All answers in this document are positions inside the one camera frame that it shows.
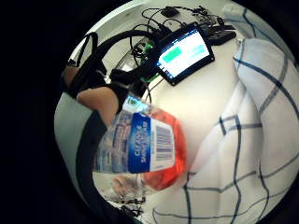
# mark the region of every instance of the cable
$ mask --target cable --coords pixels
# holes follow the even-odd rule
[[[141,12],[141,16],[142,16],[142,17],[144,17],[145,19],[148,19],[148,20],[150,20],[150,21],[154,21],[154,22],[156,22],[156,24],[159,26],[160,23],[157,22],[156,20],[154,20],[154,19],[152,18],[152,16],[154,16],[155,13],[154,13],[153,15],[151,15],[151,18],[144,15],[144,13],[145,13],[146,11],[148,11],[148,10],[158,10],[158,11],[156,12],[156,13],[158,13],[159,11],[161,11],[161,10],[163,10],[163,9],[162,9],[162,8],[157,8],[157,7],[150,7],[150,8],[147,8],[147,9],[145,9],[145,10],[143,10],[143,11]]]
[[[188,10],[188,11],[191,11],[191,12],[194,11],[194,9],[191,9],[191,8],[188,8],[188,7],[175,7],[175,8],[185,9],[185,10]]]
[[[159,27],[161,27],[161,24],[159,22],[157,22],[156,20],[153,19],[153,17],[158,14],[159,12],[161,12],[163,9],[160,8],[158,11],[156,11],[155,13],[153,13],[150,17],[149,17],[149,20],[148,20],[148,25],[150,25],[150,21],[155,21]]]
[[[149,28],[151,29],[152,32],[157,32],[157,31],[158,31],[158,29],[153,28],[151,25],[149,25],[149,24],[143,24],[143,23],[136,25],[135,27],[133,27],[132,30],[136,29],[136,28],[139,27],[139,26],[146,26],[146,27],[148,28],[148,31],[149,31]],[[134,57],[135,64],[136,64],[136,66],[138,67],[138,66],[139,66],[139,63],[138,63],[138,61],[137,61],[137,59],[136,59],[136,55],[135,55],[135,51],[134,51],[134,49],[135,49],[135,47],[136,47],[137,45],[135,45],[135,46],[133,47],[133,39],[132,39],[132,37],[130,36],[130,47],[131,47],[131,52],[132,52],[132,55],[133,55],[133,57]]]
[[[147,98],[146,98],[146,101],[147,101],[147,99],[148,99],[148,97],[149,97],[149,102],[151,103],[151,95],[150,95],[150,88],[149,88],[149,83],[146,83],[145,82],[145,84],[146,84],[146,86],[147,86],[147,90],[148,90],[148,95],[147,95]]]
[[[180,26],[183,26],[183,23],[182,23],[181,21],[178,21],[178,20],[176,20],[176,19],[172,19],[172,18],[165,20],[165,21],[162,23],[162,25],[165,25],[165,23],[166,23],[167,21],[177,21],[177,22],[180,24]]]
[[[149,98],[149,101],[150,101],[150,103],[151,103],[151,95],[150,95],[150,92],[153,90],[153,89],[155,89],[162,81],[164,81],[164,79],[162,78],[159,82],[157,82],[152,88],[150,88],[150,89],[148,89],[148,95],[146,96],[146,100],[145,101],[147,101],[148,100],[148,97],[150,97]]]

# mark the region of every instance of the hand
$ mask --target hand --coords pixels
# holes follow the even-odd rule
[[[118,175],[113,179],[112,188],[123,198],[128,193],[137,193],[138,185],[134,179],[124,175]]]

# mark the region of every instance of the electronic device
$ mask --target electronic device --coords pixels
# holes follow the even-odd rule
[[[219,33],[214,33],[213,35],[207,38],[210,45],[222,45],[225,42],[235,38],[236,34],[234,31],[221,31]]]
[[[172,86],[215,61],[213,51],[197,22],[166,36],[160,46],[162,53],[156,65],[160,75]]]
[[[172,18],[174,16],[177,16],[179,14],[179,11],[175,7],[165,7],[161,11],[161,14],[167,18]]]

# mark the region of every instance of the person's arm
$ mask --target person's arm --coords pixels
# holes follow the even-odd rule
[[[117,95],[108,87],[82,91],[77,95],[77,100],[90,109],[97,110],[107,127],[111,124],[119,108]]]
[[[63,77],[64,77],[64,83],[67,88],[71,84],[77,72],[78,72],[78,67],[69,66],[69,65],[65,67],[63,72]]]
[[[71,84],[78,70],[78,67],[69,65],[65,67],[63,76],[67,87]],[[97,110],[103,122],[108,127],[115,118],[116,113],[120,111],[120,106],[122,106],[127,92],[128,90],[124,88],[115,85],[106,85],[104,87],[81,91],[77,95],[77,100],[90,109]]]

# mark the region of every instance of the white checkered blanket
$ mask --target white checkered blanket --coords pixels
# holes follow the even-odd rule
[[[245,39],[234,56],[239,82],[202,142],[183,188],[155,207],[169,223],[256,223],[299,170],[299,75],[271,42]]]

